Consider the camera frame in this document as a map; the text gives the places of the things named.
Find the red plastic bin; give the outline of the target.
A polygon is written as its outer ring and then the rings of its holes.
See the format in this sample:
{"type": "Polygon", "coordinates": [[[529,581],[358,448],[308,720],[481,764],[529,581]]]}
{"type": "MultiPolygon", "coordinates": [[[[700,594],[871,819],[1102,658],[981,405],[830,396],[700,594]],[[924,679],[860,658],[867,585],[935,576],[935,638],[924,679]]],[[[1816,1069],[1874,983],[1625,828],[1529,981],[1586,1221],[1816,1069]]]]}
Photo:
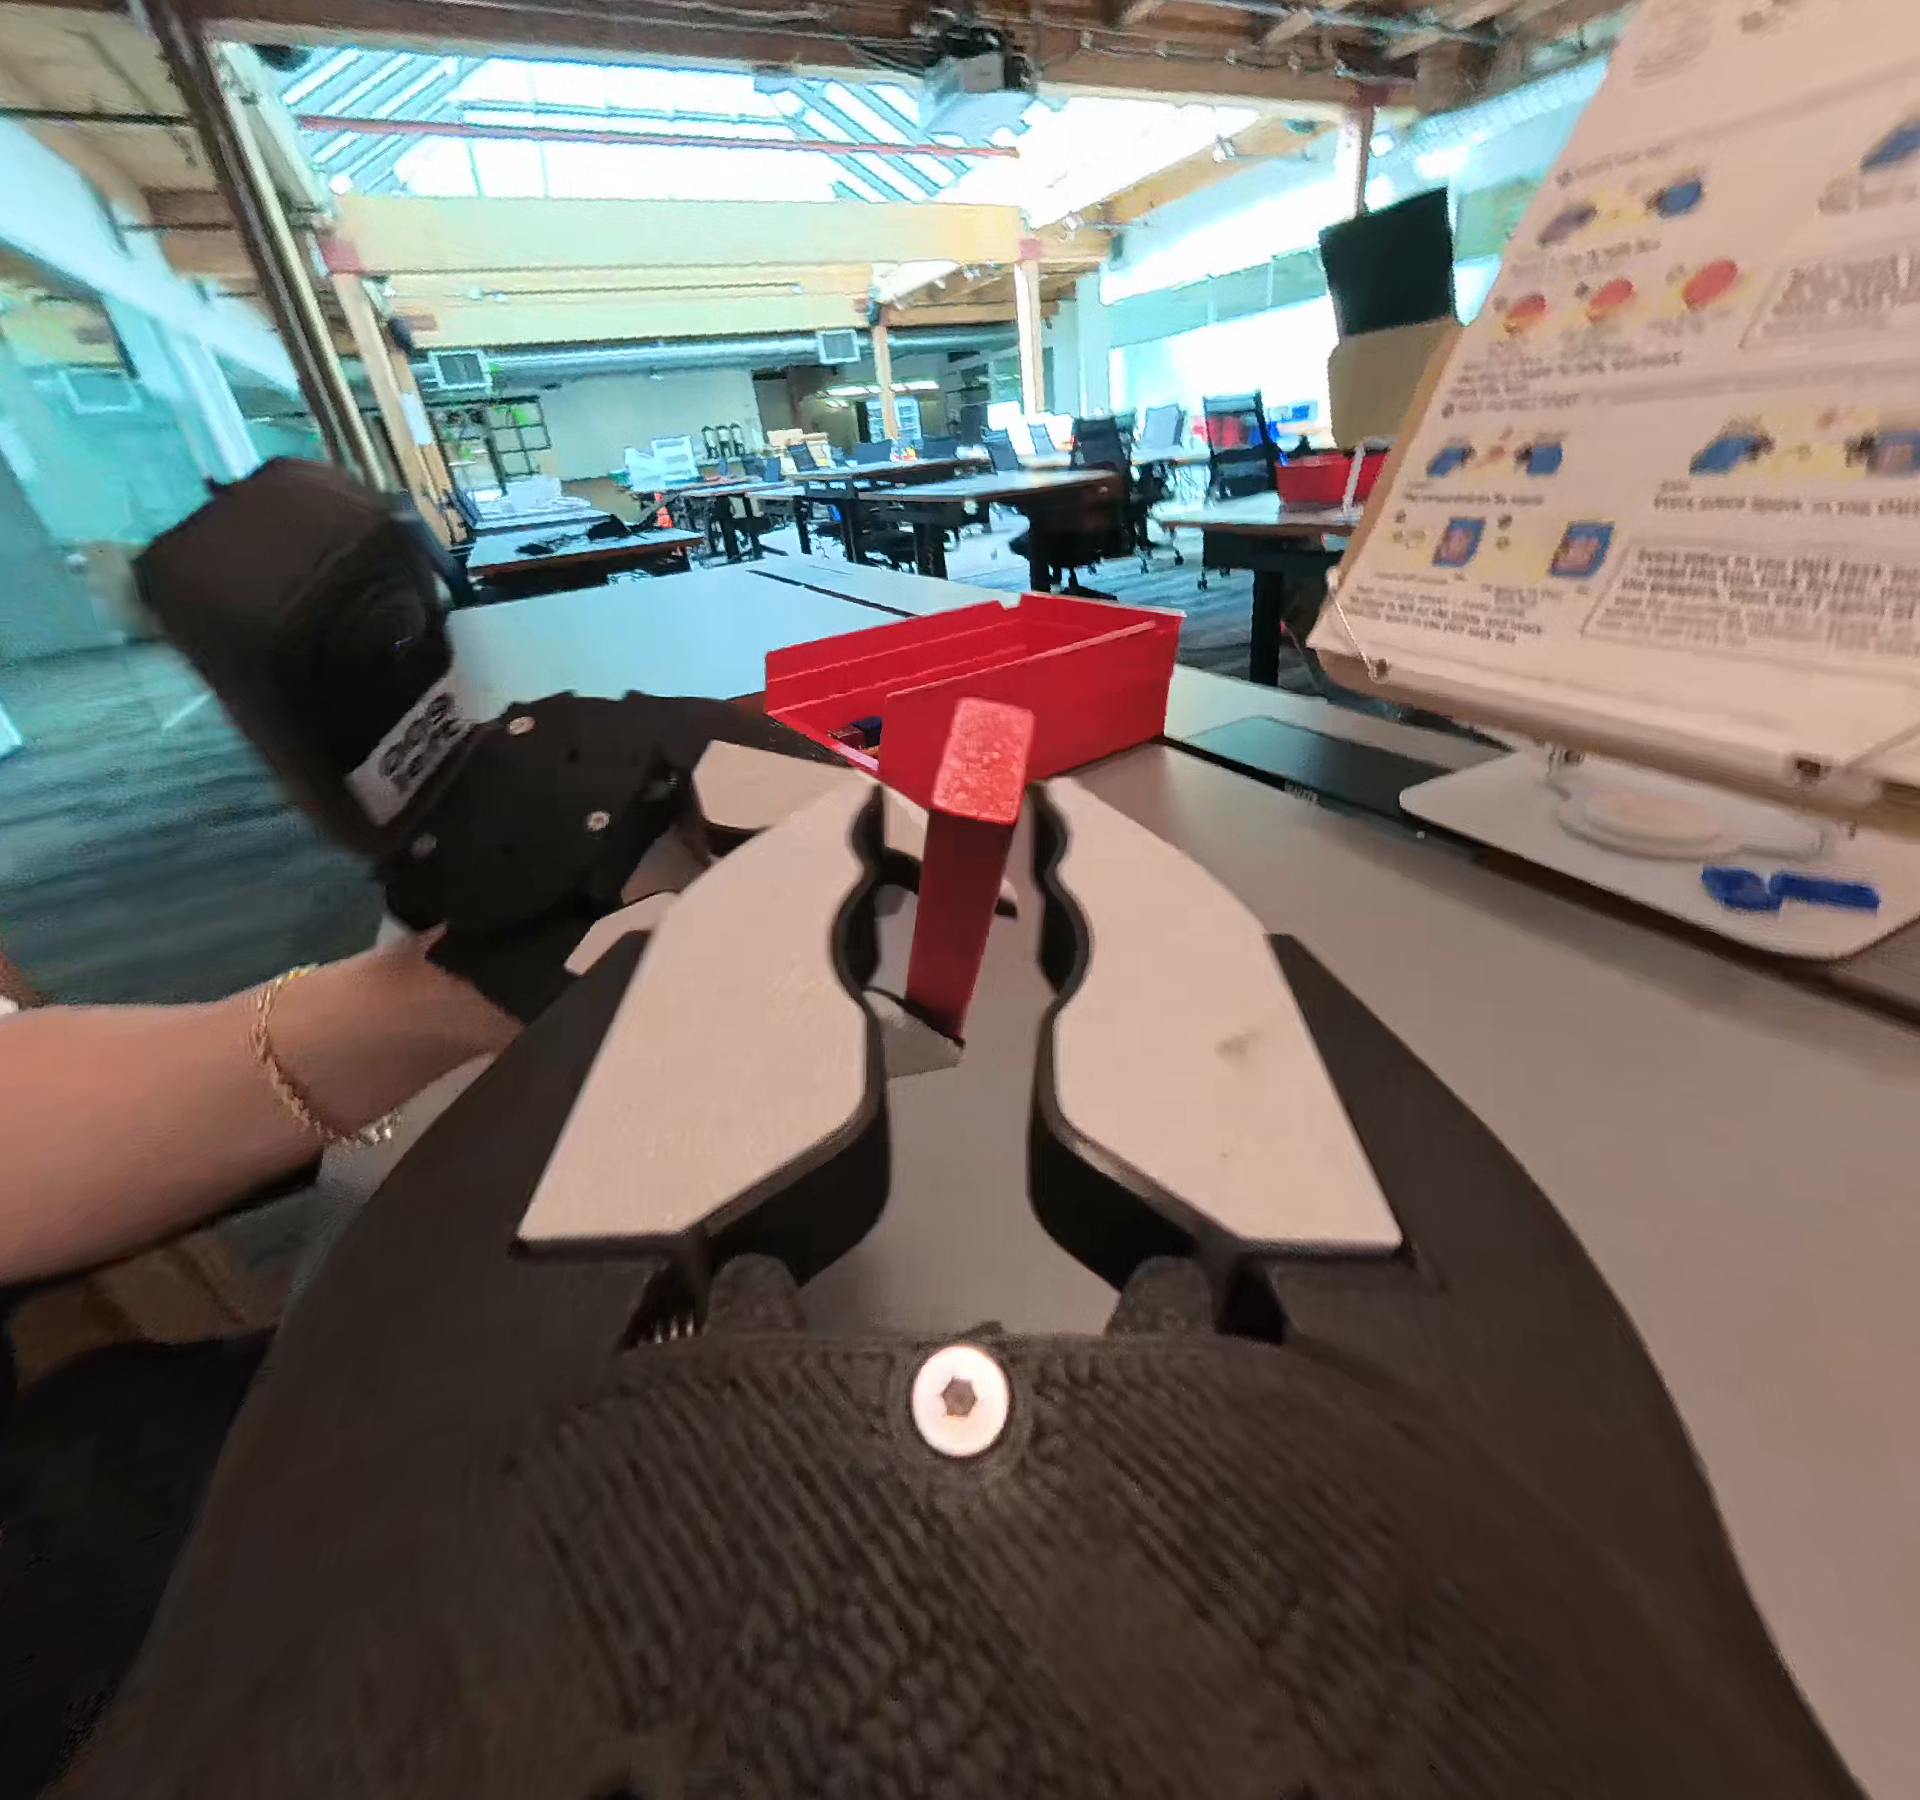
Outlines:
{"type": "Polygon", "coordinates": [[[965,700],[1034,715],[1031,780],[1161,738],[1182,626],[1177,611],[1116,601],[986,597],[776,649],[762,707],[928,807],[965,700]]]}
{"type": "Polygon", "coordinates": [[[1278,496],[1289,514],[1360,512],[1388,462],[1387,448],[1305,448],[1282,457],[1278,496]]]}

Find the ceiling projector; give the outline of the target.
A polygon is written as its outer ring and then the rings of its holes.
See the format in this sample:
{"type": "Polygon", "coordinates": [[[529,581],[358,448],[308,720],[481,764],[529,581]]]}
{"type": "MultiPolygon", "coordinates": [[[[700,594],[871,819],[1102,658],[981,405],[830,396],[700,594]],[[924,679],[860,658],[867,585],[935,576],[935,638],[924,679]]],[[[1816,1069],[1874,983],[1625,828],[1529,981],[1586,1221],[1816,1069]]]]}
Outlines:
{"type": "Polygon", "coordinates": [[[917,88],[919,128],[940,145],[1006,147],[1040,101],[1034,62],[1006,35],[979,26],[935,35],[917,88]]]}

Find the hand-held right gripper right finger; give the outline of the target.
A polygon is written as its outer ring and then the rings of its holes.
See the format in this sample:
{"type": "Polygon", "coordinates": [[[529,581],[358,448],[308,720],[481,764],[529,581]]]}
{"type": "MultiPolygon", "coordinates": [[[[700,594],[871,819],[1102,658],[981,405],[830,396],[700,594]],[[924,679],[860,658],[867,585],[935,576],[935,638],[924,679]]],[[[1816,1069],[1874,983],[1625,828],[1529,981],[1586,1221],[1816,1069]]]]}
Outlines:
{"type": "Polygon", "coordinates": [[[1278,942],[1081,782],[1036,791],[1045,1012],[1029,1198],[1088,1268],[1388,1259],[1399,1214],[1278,942]]]}

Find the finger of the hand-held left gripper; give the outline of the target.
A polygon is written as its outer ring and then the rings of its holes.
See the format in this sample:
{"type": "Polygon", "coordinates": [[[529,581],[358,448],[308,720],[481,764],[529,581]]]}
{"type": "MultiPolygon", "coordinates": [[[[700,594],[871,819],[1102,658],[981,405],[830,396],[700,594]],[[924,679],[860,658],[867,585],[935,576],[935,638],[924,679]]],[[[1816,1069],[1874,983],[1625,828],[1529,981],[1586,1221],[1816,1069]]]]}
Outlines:
{"type": "Polygon", "coordinates": [[[618,910],[604,914],[590,923],[588,930],[570,948],[565,971],[570,976],[588,974],[623,939],[652,933],[678,901],[677,892],[655,892],[638,901],[623,905],[618,910]]]}
{"type": "Polygon", "coordinates": [[[712,864],[727,857],[842,786],[871,787],[880,796],[881,875],[919,878],[928,837],[922,807],[856,764],[792,757],[741,743],[709,743],[695,764],[691,819],[702,859],[712,864]]]}

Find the black office chair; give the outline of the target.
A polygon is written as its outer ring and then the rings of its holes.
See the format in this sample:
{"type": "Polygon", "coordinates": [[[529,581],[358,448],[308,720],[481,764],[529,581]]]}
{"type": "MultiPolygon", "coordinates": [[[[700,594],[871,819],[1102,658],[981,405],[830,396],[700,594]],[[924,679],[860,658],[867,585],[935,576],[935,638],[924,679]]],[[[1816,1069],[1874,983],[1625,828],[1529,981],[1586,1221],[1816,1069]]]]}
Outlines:
{"type": "Polygon", "coordinates": [[[1015,540],[1031,592],[1109,601],[1084,574],[1136,546],[1132,439],[1113,416],[1081,418],[1065,467],[1025,462],[1015,499],[1027,526],[1015,540]]]}

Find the instruction sheet board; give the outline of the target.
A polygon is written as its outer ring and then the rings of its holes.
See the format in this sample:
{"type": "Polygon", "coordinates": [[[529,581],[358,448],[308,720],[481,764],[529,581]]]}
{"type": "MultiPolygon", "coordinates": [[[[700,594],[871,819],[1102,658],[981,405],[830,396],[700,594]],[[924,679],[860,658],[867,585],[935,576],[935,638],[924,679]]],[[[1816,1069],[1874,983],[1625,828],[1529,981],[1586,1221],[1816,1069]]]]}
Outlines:
{"type": "Polygon", "coordinates": [[[1919,0],[1643,0],[1317,622],[1381,697],[1917,819],[1919,0]]]}

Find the grey desk with wooden edge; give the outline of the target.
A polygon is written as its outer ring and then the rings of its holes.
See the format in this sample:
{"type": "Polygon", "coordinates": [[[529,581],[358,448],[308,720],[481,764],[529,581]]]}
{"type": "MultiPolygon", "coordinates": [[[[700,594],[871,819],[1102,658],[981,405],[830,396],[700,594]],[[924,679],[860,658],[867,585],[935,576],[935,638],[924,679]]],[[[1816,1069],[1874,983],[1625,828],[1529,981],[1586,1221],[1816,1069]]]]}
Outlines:
{"type": "Polygon", "coordinates": [[[767,654],[1015,594],[830,558],[764,558],[449,611],[481,718],[552,691],[734,700],[762,690],[767,654]]]}

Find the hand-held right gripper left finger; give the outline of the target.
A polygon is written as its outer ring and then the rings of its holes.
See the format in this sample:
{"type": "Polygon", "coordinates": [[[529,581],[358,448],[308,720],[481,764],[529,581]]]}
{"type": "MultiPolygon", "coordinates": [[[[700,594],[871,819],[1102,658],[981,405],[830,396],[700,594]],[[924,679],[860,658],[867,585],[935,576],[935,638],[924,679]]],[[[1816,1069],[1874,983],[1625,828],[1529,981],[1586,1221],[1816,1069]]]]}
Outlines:
{"type": "Polygon", "coordinates": [[[840,780],[662,910],[522,1209],[531,1250],[716,1243],[853,1136],[883,1088],[846,923],[880,791],[840,780]]]}

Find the person's left forearm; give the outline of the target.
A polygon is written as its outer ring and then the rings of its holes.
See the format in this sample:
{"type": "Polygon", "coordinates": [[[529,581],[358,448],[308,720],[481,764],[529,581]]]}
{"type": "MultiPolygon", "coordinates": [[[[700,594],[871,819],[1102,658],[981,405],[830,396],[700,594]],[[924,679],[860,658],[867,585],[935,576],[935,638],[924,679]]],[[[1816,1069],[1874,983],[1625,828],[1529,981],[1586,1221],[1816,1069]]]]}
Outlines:
{"type": "Polygon", "coordinates": [[[369,949],[219,1001],[6,1017],[4,1286],[205,1223],[460,1070],[383,1019],[380,974],[369,949]]]}

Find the white stand base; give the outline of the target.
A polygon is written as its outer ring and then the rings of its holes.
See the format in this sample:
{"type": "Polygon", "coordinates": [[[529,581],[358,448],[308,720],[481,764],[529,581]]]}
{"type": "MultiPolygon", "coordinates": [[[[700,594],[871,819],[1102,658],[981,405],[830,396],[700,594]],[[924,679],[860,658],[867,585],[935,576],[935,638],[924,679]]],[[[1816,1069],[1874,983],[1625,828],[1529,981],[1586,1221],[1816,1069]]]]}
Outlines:
{"type": "Polygon", "coordinates": [[[1403,791],[1401,809],[1417,827],[1791,965],[1855,958],[1919,921],[1915,841],[1645,764],[1511,752],[1403,791]],[[1867,880],[1883,910],[1725,910],[1700,885],[1705,864],[1867,880]]]}

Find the person's left hand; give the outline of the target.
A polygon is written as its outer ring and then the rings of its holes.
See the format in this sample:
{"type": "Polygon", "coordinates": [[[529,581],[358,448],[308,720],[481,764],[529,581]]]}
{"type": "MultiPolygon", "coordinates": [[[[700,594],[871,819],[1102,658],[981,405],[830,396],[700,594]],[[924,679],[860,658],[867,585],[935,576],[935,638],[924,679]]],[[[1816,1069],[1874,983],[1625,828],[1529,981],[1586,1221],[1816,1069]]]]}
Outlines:
{"type": "Polygon", "coordinates": [[[374,955],[383,1019],[406,1029],[410,1042],[431,1045],[449,1070],[502,1052],[522,1031],[522,1020],[436,958],[444,939],[444,923],[412,930],[390,921],[376,933],[374,955]]]}

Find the red block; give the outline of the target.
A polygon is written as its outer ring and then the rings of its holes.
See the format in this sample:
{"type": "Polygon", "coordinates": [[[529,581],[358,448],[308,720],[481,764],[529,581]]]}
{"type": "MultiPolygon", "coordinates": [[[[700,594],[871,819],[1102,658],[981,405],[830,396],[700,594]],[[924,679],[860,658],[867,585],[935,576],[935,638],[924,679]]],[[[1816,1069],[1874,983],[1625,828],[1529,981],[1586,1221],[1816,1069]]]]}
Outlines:
{"type": "Polygon", "coordinates": [[[965,697],[951,720],[926,807],[926,837],[904,1003],[967,1038],[1015,832],[1024,812],[1038,718],[965,697]]]}

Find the blue clip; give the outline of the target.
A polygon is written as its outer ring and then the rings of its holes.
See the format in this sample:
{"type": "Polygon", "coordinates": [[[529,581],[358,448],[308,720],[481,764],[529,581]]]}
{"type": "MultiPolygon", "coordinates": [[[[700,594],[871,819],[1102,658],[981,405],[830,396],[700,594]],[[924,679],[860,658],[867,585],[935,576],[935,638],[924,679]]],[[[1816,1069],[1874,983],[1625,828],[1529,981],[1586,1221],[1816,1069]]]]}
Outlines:
{"type": "Polygon", "coordinates": [[[1700,871],[1703,894],[1725,910],[1782,914],[1789,907],[1814,910],[1880,914],[1883,894],[1872,882],[1801,869],[1760,873],[1748,866],[1705,864],[1700,871]]]}

